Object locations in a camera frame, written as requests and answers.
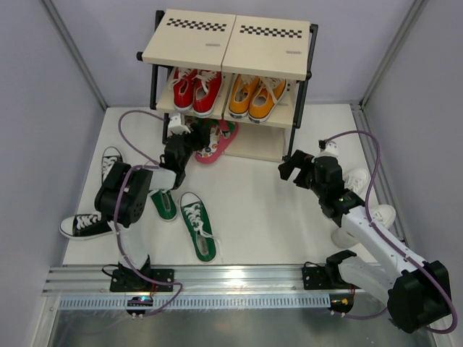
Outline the pink flip-flop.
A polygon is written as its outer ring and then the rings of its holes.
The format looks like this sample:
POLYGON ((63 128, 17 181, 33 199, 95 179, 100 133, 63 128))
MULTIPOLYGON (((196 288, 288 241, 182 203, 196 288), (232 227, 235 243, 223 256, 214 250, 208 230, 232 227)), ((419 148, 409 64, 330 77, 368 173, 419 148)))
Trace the pink flip-flop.
POLYGON ((202 164, 215 163, 238 134, 239 125, 223 119, 199 119, 197 123, 209 131, 210 143, 196 152, 195 159, 202 164))

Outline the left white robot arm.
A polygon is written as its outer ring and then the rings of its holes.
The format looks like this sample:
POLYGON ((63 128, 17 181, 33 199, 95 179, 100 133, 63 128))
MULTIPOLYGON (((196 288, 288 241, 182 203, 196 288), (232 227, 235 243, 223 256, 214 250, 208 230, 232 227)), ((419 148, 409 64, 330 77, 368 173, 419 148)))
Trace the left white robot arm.
POLYGON ((150 256, 143 243, 139 220, 149 191, 178 189, 192 154, 209 144, 209 132, 194 124, 186 132, 167 139, 160 163, 152 166, 115 163, 98 190, 95 208, 109 222, 116 237, 119 274, 135 290, 144 290, 151 283, 170 284, 151 277, 150 256))

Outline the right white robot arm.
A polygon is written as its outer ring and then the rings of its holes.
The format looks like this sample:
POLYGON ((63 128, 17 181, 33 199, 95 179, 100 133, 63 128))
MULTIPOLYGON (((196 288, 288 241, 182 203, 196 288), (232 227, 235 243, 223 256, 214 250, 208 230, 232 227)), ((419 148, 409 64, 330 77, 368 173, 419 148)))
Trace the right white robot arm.
POLYGON ((447 316, 454 324, 458 322, 446 267, 439 261, 428 262, 376 222, 365 201, 345 187, 335 157, 315 157, 298 150, 278 170, 283 180, 298 170, 295 185, 312 191, 323 214, 377 261, 369 265, 351 251, 334 254, 326 260, 327 284, 352 284, 367 291, 386 306, 392 322, 406 333, 447 316))

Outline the white sneaker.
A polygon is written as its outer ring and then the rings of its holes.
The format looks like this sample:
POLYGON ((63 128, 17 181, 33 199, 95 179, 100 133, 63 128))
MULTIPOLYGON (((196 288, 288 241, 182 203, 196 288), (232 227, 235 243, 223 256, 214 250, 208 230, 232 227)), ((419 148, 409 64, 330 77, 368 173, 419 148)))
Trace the white sneaker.
MULTIPOLYGON (((374 222, 379 222, 384 228, 390 229, 396 219, 396 210, 391 205, 377 205, 370 209, 374 222)), ((331 233, 331 240, 340 249, 348 249, 359 242, 348 234, 343 228, 338 228, 331 233)))
POLYGON ((356 168, 343 174, 344 187, 361 195, 368 185, 370 174, 364 168, 356 168))

